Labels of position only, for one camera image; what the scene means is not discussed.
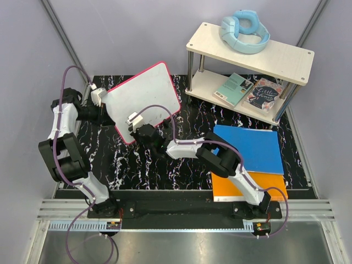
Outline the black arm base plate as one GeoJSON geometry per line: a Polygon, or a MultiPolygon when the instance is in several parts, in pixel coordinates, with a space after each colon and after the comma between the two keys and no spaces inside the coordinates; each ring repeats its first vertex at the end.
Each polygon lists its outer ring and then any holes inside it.
{"type": "Polygon", "coordinates": [[[283,219],[280,204],[272,201],[266,214],[253,214],[244,201],[214,202],[209,190],[120,190],[114,191],[122,213],[89,218],[122,217],[123,230],[239,230],[250,220],[283,219]]]}

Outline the pink framed whiteboard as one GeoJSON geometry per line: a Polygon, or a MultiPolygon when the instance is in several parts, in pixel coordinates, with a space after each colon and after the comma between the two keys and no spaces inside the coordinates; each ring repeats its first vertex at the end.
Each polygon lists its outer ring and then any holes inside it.
{"type": "Polygon", "coordinates": [[[166,107],[171,114],[178,113],[181,108],[165,62],[158,62],[110,89],[102,102],[126,145],[135,141],[128,131],[127,120],[131,114],[138,113],[149,105],[166,107]]]}

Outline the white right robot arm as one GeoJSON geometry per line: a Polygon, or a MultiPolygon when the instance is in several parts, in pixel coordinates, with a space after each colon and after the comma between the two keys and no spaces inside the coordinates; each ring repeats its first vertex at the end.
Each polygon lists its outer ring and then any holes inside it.
{"type": "Polygon", "coordinates": [[[215,175],[228,178],[242,193],[250,213],[262,218],[270,210],[271,196],[245,170],[239,151],[213,132],[193,140],[168,140],[151,124],[129,125],[130,135],[136,142],[151,149],[158,156],[198,159],[215,175]]]}

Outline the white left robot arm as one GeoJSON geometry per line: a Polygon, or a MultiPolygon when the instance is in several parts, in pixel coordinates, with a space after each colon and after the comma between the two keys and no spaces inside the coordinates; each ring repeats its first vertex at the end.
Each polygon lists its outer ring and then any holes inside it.
{"type": "Polygon", "coordinates": [[[55,182],[80,190],[95,214],[114,217],[119,210],[116,198],[92,173],[89,158],[74,134],[77,121],[88,121],[99,127],[114,126],[106,105],[84,105],[79,91],[66,88],[62,99],[52,102],[51,110],[54,114],[52,131],[47,140],[38,144],[51,177],[55,182]]]}

